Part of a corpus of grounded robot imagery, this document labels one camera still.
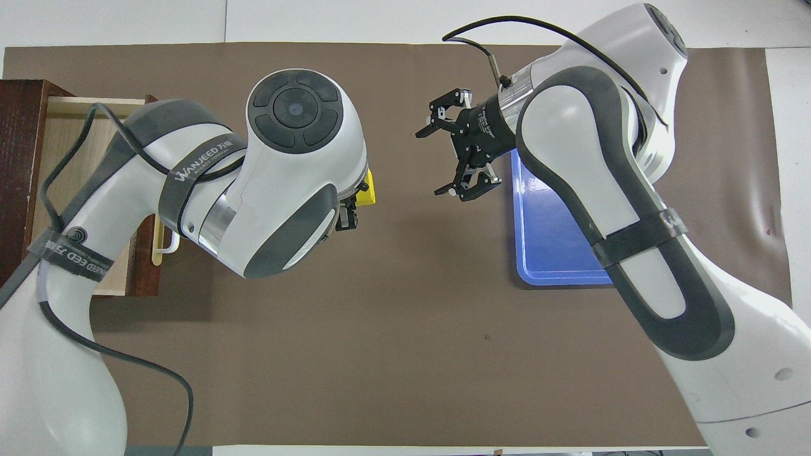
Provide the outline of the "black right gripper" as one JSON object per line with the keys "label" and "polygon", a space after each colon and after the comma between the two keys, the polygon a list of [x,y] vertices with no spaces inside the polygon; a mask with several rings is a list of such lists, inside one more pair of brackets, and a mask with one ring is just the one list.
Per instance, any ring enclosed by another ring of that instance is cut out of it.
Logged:
{"label": "black right gripper", "polygon": [[[429,103],[430,115],[426,126],[415,133],[426,138],[437,130],[446,130],[454,136],[457,167],[449,184],[434,190],[435,196],[451,194],[462,202],[475,200],[501,184],[502,179],[492,168],[492,162],[516,148],[516,136],[504,120],[498,95],[471,107],[473,99],[469,89],[454,89]],[[458,117],[448,117],[451,107],[460,107]],[[357,193],[367,193],[371,186],[362,180]],[[357,197],[339,202],[335,231],[357,228]]]}

